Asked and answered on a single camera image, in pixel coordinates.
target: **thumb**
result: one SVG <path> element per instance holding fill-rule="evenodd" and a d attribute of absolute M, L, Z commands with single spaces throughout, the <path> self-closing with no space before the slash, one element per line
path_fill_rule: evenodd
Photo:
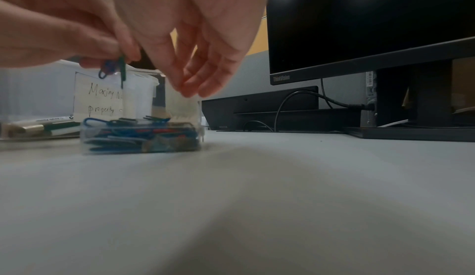
<path fill-rule="evenodd" d="M 1 0 L 0 20 L 2 46 L 47 49 L 100 59 L 121 55 L 117 40 L 105 32 Z"/>

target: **white desk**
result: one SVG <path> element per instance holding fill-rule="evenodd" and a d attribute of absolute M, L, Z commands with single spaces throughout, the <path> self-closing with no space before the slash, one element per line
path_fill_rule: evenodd
<path fill-rule="evenodd" d="M 339 135 L 2 143 L 0 274 L 475 274 L 474 169 L 475 143 Z"/>

